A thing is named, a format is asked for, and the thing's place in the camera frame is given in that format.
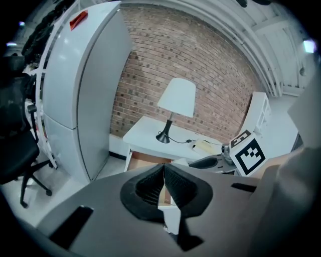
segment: brick wall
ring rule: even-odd
[[[111,133],[124,136],[143,116],[166,121],[157,102],[172,78],[197,87],[193,118],[174,125],[227,142],[238,132],[259,82],[245,56],[214,28],[183,12],[155,6],[123,6],[134,47],[122,73]]]

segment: black lamp base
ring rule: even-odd
[[[170,131],[171,125],[172,125],[172,121],[168,119],[164,130],[156,136],[156,139],[158,141],[164,144],[168,144],[170,142],[169,131]]]

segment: open drawer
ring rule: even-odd
[[[124,171],[134,170],[136,168],[150,166],[158,163],[171,163],[171,159],[156,157],[148,154],[143,154],[135,151],[131,151],[126,160],[126,166]]]

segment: white floor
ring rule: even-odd
[[[124,169],[124,160],[109,156],[107,164],[99,173],[97,179],[121,173]],[[22,178],[2,185],[1,190],[14,214],[36,227],[50,210],[82,189],[84,185],[59,169],[49,168],[48,165],[37,171],[35,176],[51,189],[53,194],[47,196],[45,190],[33,182],[26,189],[25,202],[28,204],[27,209],[20,205]]]

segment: lamp neck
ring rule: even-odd
[[[169,120],[172,120],[173,116],[174,116],[174,113],[172,112]]]

